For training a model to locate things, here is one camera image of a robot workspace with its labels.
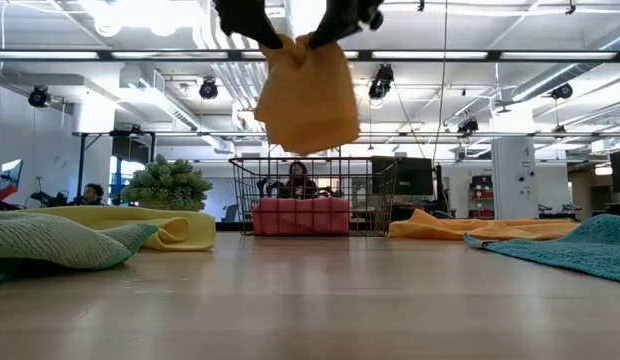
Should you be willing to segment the green artificial plant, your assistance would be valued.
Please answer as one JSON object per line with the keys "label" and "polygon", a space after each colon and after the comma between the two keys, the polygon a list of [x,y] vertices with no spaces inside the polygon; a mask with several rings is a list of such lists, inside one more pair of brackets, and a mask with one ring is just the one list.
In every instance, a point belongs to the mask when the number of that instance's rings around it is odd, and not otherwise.
{"label": "green artificial plant", "polygon": [[186,160],[166,160],[158,155],[154,162],[135,171],[122,190],[122,200],[145,208],[199,212],[213,188],[202,172]]}

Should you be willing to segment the red storage shelf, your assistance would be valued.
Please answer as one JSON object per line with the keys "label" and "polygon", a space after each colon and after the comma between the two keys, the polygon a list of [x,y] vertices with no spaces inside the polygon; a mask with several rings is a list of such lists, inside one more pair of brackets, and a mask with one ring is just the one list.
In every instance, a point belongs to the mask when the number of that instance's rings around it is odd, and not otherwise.
{"label": "red storage shelf", "polygon": [[477,219],[493,219],[495,217],[494,190],[491,176],[478,175],[471,178],[468,214],[470,218]]}

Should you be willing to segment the yellow microfiber towel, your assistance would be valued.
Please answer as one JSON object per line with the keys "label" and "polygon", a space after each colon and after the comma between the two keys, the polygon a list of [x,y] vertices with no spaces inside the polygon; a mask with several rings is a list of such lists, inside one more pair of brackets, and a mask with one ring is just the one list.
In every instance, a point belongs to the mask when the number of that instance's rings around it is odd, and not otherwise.
{"label": "yellow microfiber towel", "polygon": [[27,209],[21,213],[60,216],[96,230],[130,224],[154,225],[158,231],[142,247],[155,251],[207,251],[216,240],[215,219],[200,212],[100,205]]}

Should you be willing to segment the teal microfiber towel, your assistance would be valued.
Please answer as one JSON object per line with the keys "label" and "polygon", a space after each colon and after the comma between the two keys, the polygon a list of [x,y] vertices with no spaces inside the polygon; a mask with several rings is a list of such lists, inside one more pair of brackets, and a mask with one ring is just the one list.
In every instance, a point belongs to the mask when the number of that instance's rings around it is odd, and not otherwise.
{"label": "teal microfiber towel", "polygon": [[620,282],[618,215],[595,216],[569,234],[553,240],[479,240],[465,234],[464,242],[469,248]]}

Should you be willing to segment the white square pillar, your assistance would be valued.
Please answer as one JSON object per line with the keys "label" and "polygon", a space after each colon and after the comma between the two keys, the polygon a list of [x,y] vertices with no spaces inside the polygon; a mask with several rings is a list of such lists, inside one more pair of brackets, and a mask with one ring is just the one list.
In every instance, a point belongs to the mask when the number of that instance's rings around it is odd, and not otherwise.
{"label": "white square pillar", "polygon": [[496,138],[491,150],[495,217],[498,220],[537,218],[533,139],[523,136]]}

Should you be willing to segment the orange microfiber towel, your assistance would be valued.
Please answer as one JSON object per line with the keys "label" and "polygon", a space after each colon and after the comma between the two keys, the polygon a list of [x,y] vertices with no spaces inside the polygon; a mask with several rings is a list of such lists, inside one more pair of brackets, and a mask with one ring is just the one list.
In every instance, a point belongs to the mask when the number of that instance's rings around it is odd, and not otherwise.
{"label": "orange microfiber towel", "polygon": [[568,219],[439,219],[415,210],[408,220],[389,225],[390,238],[462,241],[465,235],[480,240],[553,240],[565,236],[580,224]]}
{"label": "orange microfiber towel", "polygon": [[336,42],[313,49],[310,33],[281,35],[280,49],[264,45],[268,77],[254,118],[285,151],[308,155],[359,138],[359,119],[348,60]]}

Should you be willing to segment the black metal stand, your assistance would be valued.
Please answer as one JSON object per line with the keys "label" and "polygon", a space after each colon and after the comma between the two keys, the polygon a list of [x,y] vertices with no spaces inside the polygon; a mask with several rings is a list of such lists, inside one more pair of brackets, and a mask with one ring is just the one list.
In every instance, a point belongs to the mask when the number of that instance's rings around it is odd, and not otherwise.
{"label": "black metal stand", "polygon": [[79,162],[78,162],[78,174],[77,174],[77,186],[76,186],[76,196],[79,197],[83,194],[84,190],[84,168],[85,168],[85,157],[86,151],[98,142],[102,137],[108,138],[127,138],[128,140],[139,137],[149,137],[150,144],[148,145],[148,155],[147,160],[152,161],[155,159],[156,155],[156,143],[158,133],[156,131],[126,131],[126,130],[111,130],[108,132],[80,132],[75,131],[72,133],[73,136],[79,137]]}

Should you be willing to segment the pink microfiber towel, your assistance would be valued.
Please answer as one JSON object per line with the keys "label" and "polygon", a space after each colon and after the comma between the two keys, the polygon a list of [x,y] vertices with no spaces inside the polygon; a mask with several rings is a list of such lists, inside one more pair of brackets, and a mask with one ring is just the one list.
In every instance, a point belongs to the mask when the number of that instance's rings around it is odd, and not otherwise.
{"label": "pink microfiber towel", "polygon": [[252,218],[258,236],[347,235],[350,202],[334,197],[264,198],[253,208]]}

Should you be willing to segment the person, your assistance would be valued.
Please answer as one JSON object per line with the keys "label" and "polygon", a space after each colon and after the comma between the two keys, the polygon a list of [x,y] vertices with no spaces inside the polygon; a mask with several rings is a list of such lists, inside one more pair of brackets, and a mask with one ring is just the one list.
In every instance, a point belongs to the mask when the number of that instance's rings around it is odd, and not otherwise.
{"label": "person", "polygon": [[89,205],[96,206],[103,204],[104,189],[101,185],[88,183],[84,187],[83,194],[74,198],[70,205]]}
{"label": "person", "polygon": [[289,179],[281,188],[279,197],[306,200],[312,199],[317,191],[318,187],[309,178],[306,166],[295,161],[289,167]]}

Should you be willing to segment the light green microfiber towel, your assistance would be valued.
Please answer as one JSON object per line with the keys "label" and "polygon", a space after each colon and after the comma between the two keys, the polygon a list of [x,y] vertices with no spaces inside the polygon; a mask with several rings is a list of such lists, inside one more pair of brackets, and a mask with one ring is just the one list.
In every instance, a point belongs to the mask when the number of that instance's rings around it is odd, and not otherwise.
{"label": "light green microfiber towel", "polygon": [[109,269],[135,255],[157,232],[151,224],[93,230],[56,215],[0,211],[0,282],[48,265]]}

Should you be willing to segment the black aluminium table frame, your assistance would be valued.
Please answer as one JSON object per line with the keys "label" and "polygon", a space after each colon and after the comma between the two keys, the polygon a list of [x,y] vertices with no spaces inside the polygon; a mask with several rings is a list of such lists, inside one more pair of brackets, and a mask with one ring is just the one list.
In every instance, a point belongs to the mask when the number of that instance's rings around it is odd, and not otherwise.
{"label": "black aluminium table frame", "polygon": [[[252,223],[243,222],[216,222],[215,229],[217,232],[240,232],[250,235],[253,233],[254,226]],[[351,234],[382,232],[380,227],[375,227],[371,222],[350,222],[349,230]]]}

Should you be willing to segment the tilted computer monitor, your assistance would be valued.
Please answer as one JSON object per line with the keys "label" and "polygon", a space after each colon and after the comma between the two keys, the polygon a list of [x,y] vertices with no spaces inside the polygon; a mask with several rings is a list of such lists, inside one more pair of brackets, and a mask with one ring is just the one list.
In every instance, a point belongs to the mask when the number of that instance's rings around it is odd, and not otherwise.
{"label": "tilted computer monitor", "polygon": [[23,160],[16,159],[4,163],[0,171],[0,194],[5,197],[18,191]]}

